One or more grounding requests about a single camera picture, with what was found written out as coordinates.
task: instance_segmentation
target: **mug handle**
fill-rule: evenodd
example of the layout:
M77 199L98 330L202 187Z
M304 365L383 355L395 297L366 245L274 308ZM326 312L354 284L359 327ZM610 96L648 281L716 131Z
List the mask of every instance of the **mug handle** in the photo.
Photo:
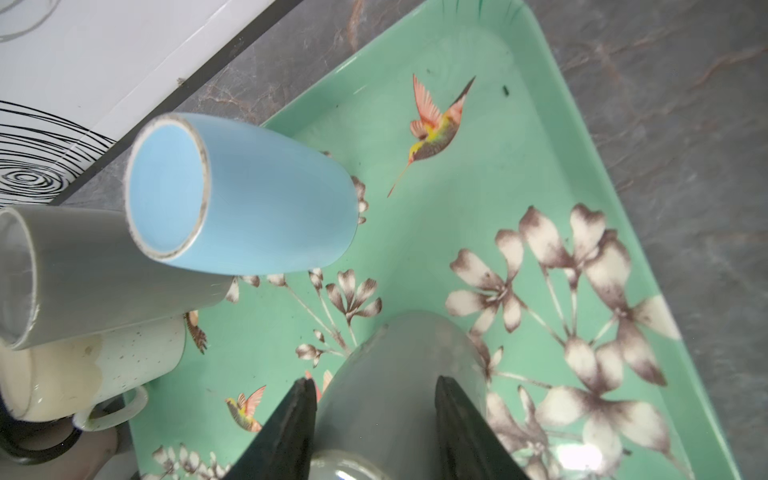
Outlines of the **mug handle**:
M75 413L72 417L72 423L84 432L98 432L99 430L106 430L116 425L120 425L123 422L127 422L147 406L147 400L149 400L147 389L145 389L144 386L139 385L134 390L136 391L136 396L131 400L131 403L127 404L122 409L98 419L92 419L91 413L93 412L94 407L91 407Z

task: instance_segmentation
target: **floral pattern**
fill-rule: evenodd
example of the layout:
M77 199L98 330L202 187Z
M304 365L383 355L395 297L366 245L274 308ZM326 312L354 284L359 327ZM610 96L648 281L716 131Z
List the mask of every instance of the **floral pattern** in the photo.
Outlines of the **floral pattern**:
M319 268L309 271L310 282L317 293L317 297L320 304L323 306L323 311L328 318L328 323L323 322L319 316L317 316L310 307L296 295L296 292L291 289L285 281L285 276L281 276L279 279L275 279L274 285L286 288L290 294L299 302L299 304L311 315L311 317L320 325L323 330L330 335L330 338L336 342L338 349L330 346L325 334L320 330L313 330L315 338L325 348L318 348L309 343L302 343L296 348L296 355L300 359L312 360L312 367L316 367L320 361L320 357L324 353L330 353L331 355L337 355L341 357L348 357L352 350L347 345L346 341L341 335L341 331L336 326L336 322L333 320L333 315L328 308L328 304L323 298L323 271ZM355 331L352 328L352 320L356 316L363 318L370 318L372 316L379 315L382 311L382 299L377 298L369 303L367 306L363 306L370 297L376 292L378 283L373 279L367 279L363 281L356 288L355 270L347 270L346 272L339 272L336 276L339 285L335 283L328 283L325 286L326 295L331 304L336 307L337 310L344 315L347 329L349 330L349 336L352 338L353 346L357 347L357 338L355 337Z
M333 158L330 152L324 151L323 153L326 156ZM357 218L357 224L362 225L363 223L366 222L366 218L362 214L365 213L369 207L369 204L366 201L366 185L363 182L361 182L358 177L355 177L354 175L352 175L351 178L352 178L352 183L355 186L355 192L357 194L357 211L359 215ZM278 280L280 277L285 278L283 274L271 275L271 277L272 277L272 280ZM242 280L245 283L248 283L253 287L258 287L259 285L261 285L261 278L258 275L241 275L241 276L233 277L232 283L230 284L230 288L227 291L227 295L225 296L228 302L237 303L240 300L240 280ZM275 281L272 281L272 280L269 280L270 283L276 284ZM371 312L372 310L355 312L354 314L352 314L352 316L355 316L355 315L365 316L367 313L371 313ZM198 320L197 311L184 314L184 319L187 321L187 329L189 330L189 333L192 336L192 340L194 341L195 346L197 347L198 350L200 350L200 353L205 354L205 350L208 348L207 336L205 332L197 325L197 320ZM347 323L351 321L352 321L351 317L347 319Z
M182 476L189 477L196 475L199 480L221 480L231 469L231 465L219 465L216 460L216 454L210 453L210 463L205 465L200 459L200 454L190 452L182 443L179 445L179 456L173 447L167 449L162 445L152 452L152 459L156 461L163 469L163 473L145 473L141 480L161 480L162 478L171 478L179 480Z
M518 394L525 411L523 422L517 422L495 392L488 393L487 420L505 449L524 466L533 479L561 478L566 469L552 453L554 439L580 442L594 455L585 458L590 475L613 477L623 460L631 453L624 448L622 438L641 448L664 455L689 478L689 468L671 453L669 427L663 415L648 402L606 399L604 395L618 390L624 381L626 363L641 379L657 386L667 381L661 372L654 352L639 326L645 326L671 339L679 339L680 332L664 298L654 296L629 307L625 286L631 271L631 259L618 239L616 230L606 228L605 215L591 211L585 205L576 205L571 211L573 250L568 252L557 227L542 212L530 207L520 221L519 233L500 230L496 234L496 247L507 264L506 280L493 272L477 255L468 249L458 252L450 264L451 270L476 290L451 292L445 301L450 315L468 316L478 313L469 330L485 369L489 388L495 377L513 379L520 383ZM558 315L563 336L550 323L521 300L513 290L513 280L521 269L525 244L533 253L545 279ZM568 282L571 315L567 319L558 301L551 271L562 270ZM610 318L591 339L578 333L579 279L585 276L599 299L610 310ZM583 388L570 385L550 385L511 372L499 366L504 346L492 354L483 336L491 327L498 311L507 332L513 333L527 313L563 349L563 360L581 382ZM617 325L615 338L598 341ZM527 383L544 389L546 395L537 405L522 386ZM581 435L574 436L557 429L585 419Z

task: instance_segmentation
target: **black line drawing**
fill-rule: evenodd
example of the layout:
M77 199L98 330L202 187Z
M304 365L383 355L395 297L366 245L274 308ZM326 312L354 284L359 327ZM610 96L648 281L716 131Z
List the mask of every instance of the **black line drawing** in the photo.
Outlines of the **black line drawing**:
M6 14L11 17L7 24L11 25L11 30L4 31L3 28L0 28L0 43L19 38L43 25L53 15L61 0L38 0L37 2L25 3L28 8L18 8L23 2L24 0L13 0L10 4L0 8L0 15Z
M114 143L66 118L0 100L0 207L48 203Z

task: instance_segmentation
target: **white flower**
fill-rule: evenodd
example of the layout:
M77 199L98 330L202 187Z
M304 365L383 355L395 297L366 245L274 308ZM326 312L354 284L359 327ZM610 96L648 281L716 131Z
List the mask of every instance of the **white flower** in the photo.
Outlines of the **white flower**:
M346 306L341 296L341 292L336 287L335 283L329 283L326 285L326 291L328 292L328 299L331 303L344 314L347 325L352 323L354 316L371 317L379 315L382 311L382 299L377 298L365 308L362 305L374 294L378 283L375 280L367 279L361 283L355 291L355 270L347 270L346 272L339 272L338 275L339 286L344 292L346 299Z
M512 291L512 280L518 274L523 261L523 243L520 234L513 230L499 230L496 234L496 247L502 252L507 262L507 279L502 280L468 249L461 249L456 260L451 263L451 270L468 285L484 290L486 293L471 290L457 290L448 295L445 308L453 316L467 316L481 312L475 321L471 334L481 336L488 331L498 309L502 308L504 327L508 332L515 331L520 325L523 302Z
M174 452L173 448L165 449L161 445L160 448L152 452L152 458L163 467L164 473L163 475L144 474L141 476L141 480L159 480L165 477L179 480L177 470L180 468L180 463L176 461L176 452Z
M285 286L286 276L284 273L276 273L274 275L267 275L266 281L272 283L274 286Z
M593 212L583 204L576 205L571 211L571 229L573 254L565 250L552 220L534 207L528 208L520 220L520 232L541 268L564 270L574 296L574 305L579 277L582 273L586 275L595 293L611 310L611 322L618 322L617 341L621 358L645 381L665 386L667 380L656 356L637 328L638 323L643 323L661 335L680 339L680 331L664 298L655 296L634 307L628 306L624 288L631 271L631 259L616 230L605 228L602 212Z
M320 361L320 356L325 352L325 350L318 349L309 343L302 343L296 347L296 355L301 360L312 360L312 367L317 366L317 363Z
M197 452L187 452L187 447L183 443L179 448L179 463L187 475L197 473L197 469L202 465L200 455Z
M366 202L366 185L360 181L358 177L352 176L352 183L355 184L355 192L357 193L357 211L359 216L357 217L357 224L362 225L366 222L366 218L362 215L363 212L368 210L368 202Z
M623 447L619 434L647 449L670 455L669 428L656 407L647 402L602 398L623 380L617 342L593 351L584 340L570 338L565 360L588 390L571 386L551 388L535 414L541 425L562 427L587 416L582 438L586 445L593 445L602 453L597 469L600 475L613 475L621 463Z
M232 277L232 282L230 283L230 289L227 290L227 301L232 303L237 303L237 301L240 299L240 286L237 284L237 277Z

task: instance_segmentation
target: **light blue cup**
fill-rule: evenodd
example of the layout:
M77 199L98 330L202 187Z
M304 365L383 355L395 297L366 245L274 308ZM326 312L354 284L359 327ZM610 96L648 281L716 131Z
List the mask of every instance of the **light blue cup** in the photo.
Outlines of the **light blue cup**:
M226 275L328 266L357 228L357 196L333 159L283 135L166 114L137 136L125 173L131 236L148 257Z

